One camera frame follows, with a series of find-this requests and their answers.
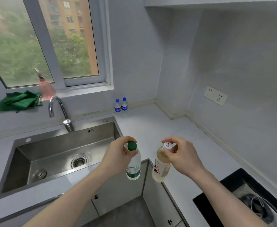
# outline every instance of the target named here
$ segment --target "right arm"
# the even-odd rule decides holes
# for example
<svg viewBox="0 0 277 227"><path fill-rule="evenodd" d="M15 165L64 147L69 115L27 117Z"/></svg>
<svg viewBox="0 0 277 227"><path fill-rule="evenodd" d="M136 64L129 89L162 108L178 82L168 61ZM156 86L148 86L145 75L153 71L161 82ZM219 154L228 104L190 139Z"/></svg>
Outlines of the right arm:
<svg viewBox="0 0 277 227"><path fill-rule="evenodd" d="M191 142L179 137L166 138L162 143L165 142L177 143L172 152L164 150L164 153L177 171L192 179L204 192L224 227L268 227L206 170Z"/></svg>

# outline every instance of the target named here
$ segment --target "electrical outlet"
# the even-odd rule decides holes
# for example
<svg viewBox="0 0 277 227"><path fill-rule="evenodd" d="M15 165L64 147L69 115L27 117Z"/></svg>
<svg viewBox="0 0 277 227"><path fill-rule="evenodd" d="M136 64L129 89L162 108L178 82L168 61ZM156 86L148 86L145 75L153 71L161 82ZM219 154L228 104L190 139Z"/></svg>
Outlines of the electrical outlet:
<svg viewBox="0 0 277 227"><path fill-rule="evenodd" d="M216 96L212 100L218 105L223 106L227 100L227 97L228 95L226 95L225 93L216 91Z"/></svg>
<svg viewBox="0 0 277 227"><path fill-rule="evenodd" d="M213 87L206 87L206 90L204 92L204 96L207 97L210 100L214 100L217 95L217 90L215 90Z"/></svg>

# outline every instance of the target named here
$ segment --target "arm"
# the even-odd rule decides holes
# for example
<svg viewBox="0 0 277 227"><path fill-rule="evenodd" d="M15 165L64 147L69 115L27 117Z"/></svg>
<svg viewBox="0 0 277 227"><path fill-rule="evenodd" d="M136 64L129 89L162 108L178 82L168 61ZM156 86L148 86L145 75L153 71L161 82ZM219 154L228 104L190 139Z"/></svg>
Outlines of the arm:
<svg viewBox="0 0 277 227"><path fill-rule="evenodd" d="M23 227L72 227L97 189L111 176L127 168L137 151L124 145L136 141L126 136L111 142L100 165L63 196L47 206Z"/></svg>
<svg viewBox="0 0 277 227"><path fill-rule="evenodd" d="M165 142L177 143L172 152L164 153L175 169L191 178L201 188L225 227L268 227L205 169L191 142L178 137L166 138L162 143Z"/></svg>

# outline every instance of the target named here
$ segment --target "drain strainer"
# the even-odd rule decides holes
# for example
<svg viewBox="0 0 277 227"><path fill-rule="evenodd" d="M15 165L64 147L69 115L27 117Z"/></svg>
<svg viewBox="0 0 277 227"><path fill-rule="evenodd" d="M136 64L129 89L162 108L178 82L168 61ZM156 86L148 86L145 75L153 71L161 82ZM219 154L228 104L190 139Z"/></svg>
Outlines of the drain strainer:
<svg viewBox="0 0 277 227"><path fill-rule="evenodd" d="M76 168L76 167L84 165L86 163L87 163L87 158L84 156L79 156L72 160L71 167Z"/></svg>
<svg viewBox="0 0 277 227"><path fill-rule="evenodd" d="M33 173L32 182L37 182L39 180L42 180L46 177L46 175L47 175L47 170L45 170L44 168L39 169Z"/></svg>

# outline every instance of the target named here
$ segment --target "floor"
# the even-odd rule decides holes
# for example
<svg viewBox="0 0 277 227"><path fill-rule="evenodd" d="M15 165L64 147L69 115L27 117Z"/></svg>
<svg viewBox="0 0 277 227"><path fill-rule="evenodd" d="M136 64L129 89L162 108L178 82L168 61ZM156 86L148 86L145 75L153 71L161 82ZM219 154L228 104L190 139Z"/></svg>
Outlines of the floor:
<svg viewBox="0 0 277 227"><path fill-rule="evenodd" d="M102 215L82 227L156 227L143 196Z"/></svg>

